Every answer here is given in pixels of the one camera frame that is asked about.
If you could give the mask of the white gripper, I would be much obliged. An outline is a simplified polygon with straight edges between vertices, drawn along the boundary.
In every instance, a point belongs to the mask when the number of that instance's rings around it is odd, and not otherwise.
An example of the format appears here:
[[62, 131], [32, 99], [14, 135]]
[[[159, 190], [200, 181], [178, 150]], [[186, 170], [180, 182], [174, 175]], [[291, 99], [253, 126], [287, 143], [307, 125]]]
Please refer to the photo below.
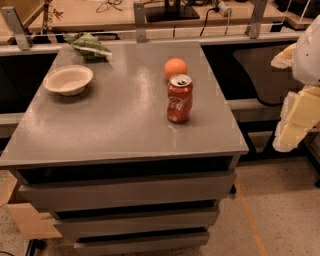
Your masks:
[[271, 60], [271, 65], [279, 69], [292, 66], [293, 77], [309, 84], [298, 93], [288, 93], [276, 127], [273, 148], [290, 152], [320, 122], [320, 15], [296, 44], [289, 45]]

